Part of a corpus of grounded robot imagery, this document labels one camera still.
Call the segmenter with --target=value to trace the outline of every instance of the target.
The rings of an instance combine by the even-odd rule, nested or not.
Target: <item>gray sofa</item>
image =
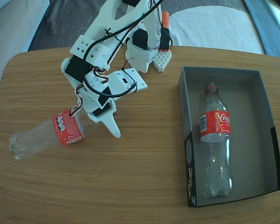
[[[49,0],[0,0],[0,80],[8,61],[26,52]]]

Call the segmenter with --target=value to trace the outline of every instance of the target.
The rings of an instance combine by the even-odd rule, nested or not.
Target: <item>robotic arm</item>
[[[102,122],[116,138],[120,138],[113,117],[115,101],[147,88],[137,71],[147,72],[152,62],[159,71],[164,71],[171,59],[169,50],[158,50],[163,28],[162,1],[107,0],[102,6],[95,21],[71,48],[73,57],[66,58],[61,65],[78,97],[78,106],[72,108],[71,116],[84,109],[91,120]],[[123,2],[129,5],[128,12],[116,20],[117,9]],[[101,75],[110,69],[128,38],[126,59],[133,68]]]

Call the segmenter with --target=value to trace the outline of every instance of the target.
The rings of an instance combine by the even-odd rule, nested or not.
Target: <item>cardboard box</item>
[[[199,117],[204,86],[215,82],[231,115],[228,197],[203,195],[207,160],[200,142]],[[186,67],[179,80],[187,163],[188,206],[201,207],[252,198],[280,190],[280,154],[266,91],[258,71]]]

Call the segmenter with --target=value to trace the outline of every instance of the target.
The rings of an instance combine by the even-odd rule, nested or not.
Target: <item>wood grain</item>
[[[218,49],[172,47],[149,88],[117,102],[121,139],[100,126],[89,138],[23,162],[8,139],[76,103],[60,71],[69,49],[19,54],[0,84],[0,224],[280,224],[280,191],[241,202],[188,208],[177,82],[183,66],[260,70],[280,146],[280,59]],[[120,70],[124,49],[112,64]]]

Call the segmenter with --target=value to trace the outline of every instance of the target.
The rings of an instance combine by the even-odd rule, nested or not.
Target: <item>plastic bottle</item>
[[[231,193],[230,174],[230,115],[223,104],[215,83],[205,86],[206,102],[200,116],[200,140],[207,158],[207,174],[204,195],[226,197]]]
[[[84,110],[73,117],[67,110],[34,128],[15,133],[10,138],[9,150],[14,153],[15,160],[27,159],[47,149],[79,141],[97,126]]]

